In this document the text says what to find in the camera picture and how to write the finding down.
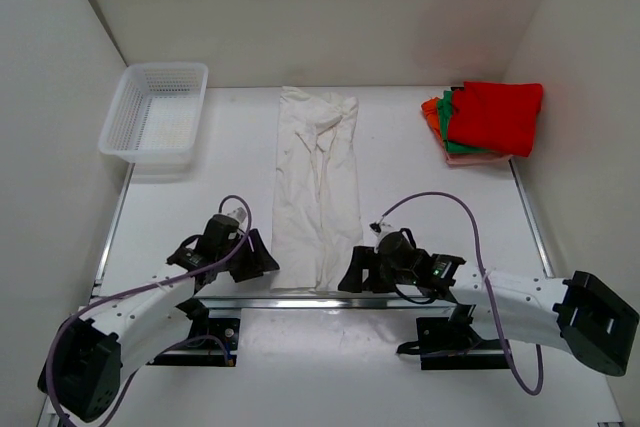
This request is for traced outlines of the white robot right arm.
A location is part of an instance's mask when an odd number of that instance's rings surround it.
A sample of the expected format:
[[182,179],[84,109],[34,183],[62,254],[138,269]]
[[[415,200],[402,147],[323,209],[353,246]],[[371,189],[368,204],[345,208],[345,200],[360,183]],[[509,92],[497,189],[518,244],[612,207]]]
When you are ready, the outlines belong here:
[[397,349],[418,355],[425,370],[500,369],[499,340],[552,347],[590,369],[622,377],[639,325],[638,313],[598,277],[569,279],[482,274],[465,259],[430,254],[410,230],[381,231],[374,247],[357,246],[341,292],[399,293],[415,287],[427,304],[453,304],[447,317],[417,319],[417,340]]

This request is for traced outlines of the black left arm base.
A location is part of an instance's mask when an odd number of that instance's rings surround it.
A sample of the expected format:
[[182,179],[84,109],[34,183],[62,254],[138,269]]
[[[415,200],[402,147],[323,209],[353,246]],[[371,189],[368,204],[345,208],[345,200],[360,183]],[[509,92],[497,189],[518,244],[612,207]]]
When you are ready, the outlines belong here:
[[190,321],[186,339],[165,350],[149,365],[234,367],[237,361],[241,318],[235,311],[213,311],[199,299],[178,305]]

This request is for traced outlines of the white t shirt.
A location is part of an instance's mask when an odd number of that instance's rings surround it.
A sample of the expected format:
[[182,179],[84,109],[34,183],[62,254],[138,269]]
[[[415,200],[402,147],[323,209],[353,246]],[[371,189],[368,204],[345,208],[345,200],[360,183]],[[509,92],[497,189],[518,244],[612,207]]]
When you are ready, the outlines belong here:
[[361,244],[359,103],[285,87],[279,98],[271,253],[274,292],[332,293]]

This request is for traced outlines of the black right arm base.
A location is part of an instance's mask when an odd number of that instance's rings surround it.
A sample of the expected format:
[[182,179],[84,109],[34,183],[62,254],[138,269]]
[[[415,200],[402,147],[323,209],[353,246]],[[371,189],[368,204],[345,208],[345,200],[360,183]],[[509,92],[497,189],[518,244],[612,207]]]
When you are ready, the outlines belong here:
[[396,354],[418,357],[422,371],[508,369],[499,340],[481,337],[472,313],[470,306],[457,306],[447,316],[418,317],[417,338],[400,344]]

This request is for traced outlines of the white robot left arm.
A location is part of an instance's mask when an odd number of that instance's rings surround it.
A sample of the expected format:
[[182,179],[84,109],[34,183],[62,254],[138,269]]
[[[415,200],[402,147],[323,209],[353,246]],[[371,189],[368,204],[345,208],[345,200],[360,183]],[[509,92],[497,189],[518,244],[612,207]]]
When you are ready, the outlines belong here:
[[83,422],[101,418],[139,368],[178,343],[209,340],[208,311],[196,296],[219,274],[240,283],[278,268],[257,229],[243,231],[236,214],[213,215],[144,289],[95,303],[62,328],[39,389]]

